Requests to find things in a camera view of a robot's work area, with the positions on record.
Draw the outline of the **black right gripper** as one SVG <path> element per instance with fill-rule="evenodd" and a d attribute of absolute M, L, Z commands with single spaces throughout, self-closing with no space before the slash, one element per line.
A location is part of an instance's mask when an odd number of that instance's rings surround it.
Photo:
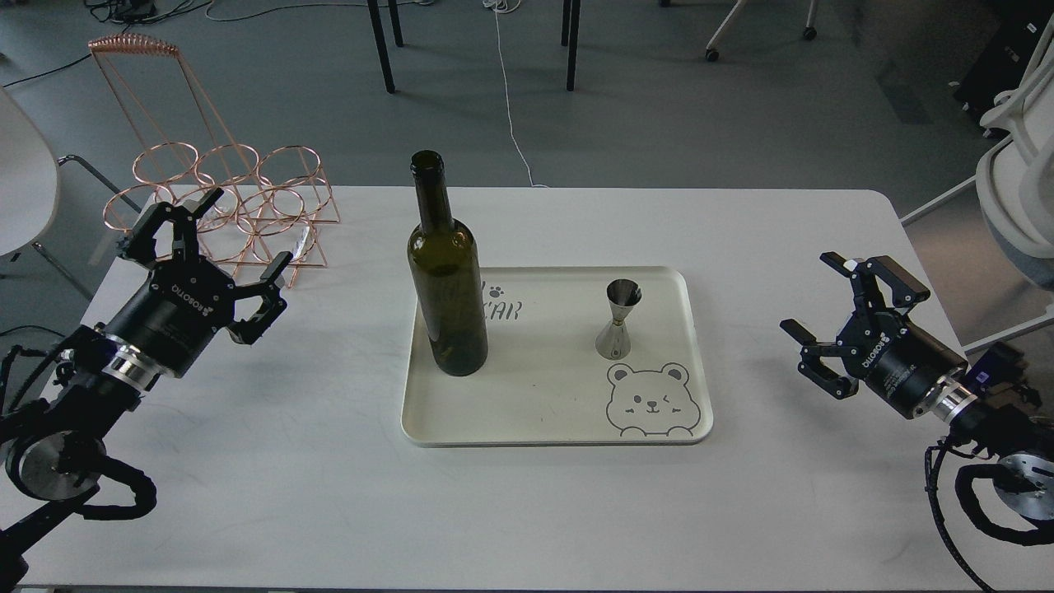
<path fill-rule="evenodd" d="M 961 376 L 968 365 L 904 318 L 930 299 L 930 289 L 886 255 L 846 259 L 828 251 L 819 259 L 848 278 L 854 314 L 837 334 L 838 343 L 819 342 L 798 320 L 781 320 L 779 327 L 801 345 L 800 374 L 836 400 L 857 394 L 859 379 L 906 419 L 929 413 L 936 406 L 938 383 Z M 824 357 L 843 359 L 850 376 L 836 374 L 822 362 Z"/>

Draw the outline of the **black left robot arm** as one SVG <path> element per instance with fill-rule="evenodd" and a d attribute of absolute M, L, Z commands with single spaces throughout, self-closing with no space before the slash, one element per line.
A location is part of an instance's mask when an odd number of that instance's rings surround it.
<path fill-rule="evenodd" d="M 278 253 L 258 282 L 240 286 L 199 250 L 198 222 L 222 192 L 147 207 L 118 248 L 121 259 L 147 268 L 147 282 L 108 324 L 79 327 L 43 356 L 35 376 L 69 355 L 58 364 L 56 400 L 15 399 L 3 414 L 5 472 L 23 495 L 42 502 L 2 531 L 4 592 L 30 571 L 30 548 L 72 514 L 134 521 L 153 511 L 154 482 L 108 455 L 108 432 L 159 376 L 183 376 L 219 330 L 251 345 L 286 310 L 280 285 L 290 252 Z"/>

